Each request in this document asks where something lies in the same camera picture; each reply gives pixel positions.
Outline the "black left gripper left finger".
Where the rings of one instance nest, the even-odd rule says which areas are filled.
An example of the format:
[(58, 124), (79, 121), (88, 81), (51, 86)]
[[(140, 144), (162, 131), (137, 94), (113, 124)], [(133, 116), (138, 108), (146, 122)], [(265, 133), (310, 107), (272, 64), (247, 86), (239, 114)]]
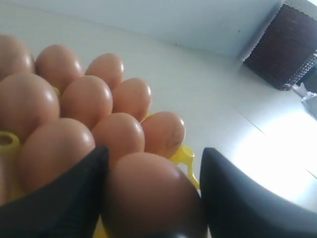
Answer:
[(2, 238), (91, 238), (101, 212), (108, 149), (95, 148), (44, 187), (0, 208)]

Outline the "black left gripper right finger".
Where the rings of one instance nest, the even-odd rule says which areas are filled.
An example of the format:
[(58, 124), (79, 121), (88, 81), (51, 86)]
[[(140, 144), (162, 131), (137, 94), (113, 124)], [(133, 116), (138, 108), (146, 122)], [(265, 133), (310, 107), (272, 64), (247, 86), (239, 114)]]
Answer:
[(213, 238), (315, 238), (316, 213), (272, 193), (214, 148), (205, 148), (201, 197)]

